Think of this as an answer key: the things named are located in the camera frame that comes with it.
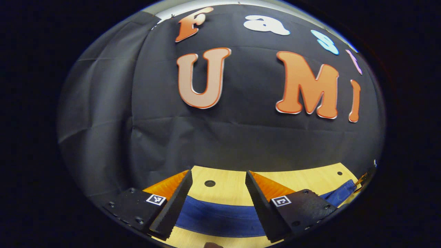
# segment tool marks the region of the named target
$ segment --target fisheye lens view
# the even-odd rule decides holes
[[[381,167],[381,82],[350,40],[279,0],[146,6],[72,65],[64,163],[158,247],[281,247],[339,218]]]

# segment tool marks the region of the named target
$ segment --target blue cloth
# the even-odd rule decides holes
[[[347,181],[338,189],[321,195],[338,207],[354,191],[354,182]],[[209,203],[187,196],[176,226],[218,237],[259,237],[265,232],[254,206],[233,206]]]
[[[330,204],[338,207],[342,204],[354,191],[356,190],[354,181],[348,180],[346,183],[341,185],[338,189],[321,195]]]

